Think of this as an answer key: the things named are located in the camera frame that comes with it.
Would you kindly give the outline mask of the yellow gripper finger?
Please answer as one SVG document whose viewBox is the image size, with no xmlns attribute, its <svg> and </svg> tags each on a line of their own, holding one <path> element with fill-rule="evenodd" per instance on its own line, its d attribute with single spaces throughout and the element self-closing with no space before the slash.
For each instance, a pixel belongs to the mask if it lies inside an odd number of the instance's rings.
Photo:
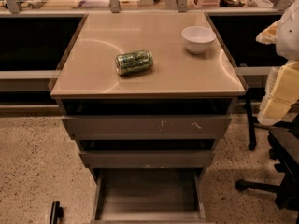
<svg viewBox="0 0 299 224">
<path fill-rule="evenodd" d="M 256 41 L 265 45 L 277 43 L 278 21 L 273 22 L 256 36 Z"/>
<path fill-rule="evenodd" d="M 272 68 L 265 86 L 265 96 L 259 107 L 258 122 L 274 125 L 299 100 L 299 62 L 287 62 Z"/>
</svg>

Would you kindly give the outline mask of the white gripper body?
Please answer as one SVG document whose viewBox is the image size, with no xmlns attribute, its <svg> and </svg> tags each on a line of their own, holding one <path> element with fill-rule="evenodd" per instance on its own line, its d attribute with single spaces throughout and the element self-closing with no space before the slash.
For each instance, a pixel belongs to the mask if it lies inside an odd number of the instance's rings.
<svg viewBox="0 0 299 224">
<path fill-rule="evenodd" d="M 299 0 L 294 0 L 278 22 L 277 55 L 299 60 Z"/>
</svg>

